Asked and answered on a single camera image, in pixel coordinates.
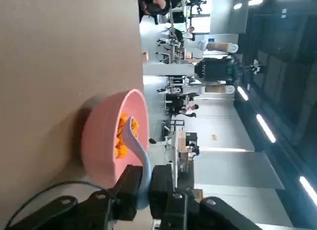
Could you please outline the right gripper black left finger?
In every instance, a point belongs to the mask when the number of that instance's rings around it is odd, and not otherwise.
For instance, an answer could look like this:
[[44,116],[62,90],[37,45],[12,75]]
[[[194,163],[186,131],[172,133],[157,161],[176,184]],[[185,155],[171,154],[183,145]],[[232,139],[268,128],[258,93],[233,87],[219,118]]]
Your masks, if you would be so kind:
[[71,195],[60,196],[17,223],[13,220],[39,194],[27,200],[9,219],[10,230],[112,230],[118,220],[132,221],[142,168],[127,165],[114,187],[99,187],[80,202]]

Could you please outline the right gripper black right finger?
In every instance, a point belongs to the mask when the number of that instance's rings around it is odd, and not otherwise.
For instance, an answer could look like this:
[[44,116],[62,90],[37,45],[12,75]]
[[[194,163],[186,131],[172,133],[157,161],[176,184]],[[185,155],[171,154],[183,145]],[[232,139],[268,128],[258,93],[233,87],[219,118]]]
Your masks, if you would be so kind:
[[259,230],[218,197],[195,200],[190,189],[174,188],[170,165],[157,165],[149,190],[151,216],[160,230]]

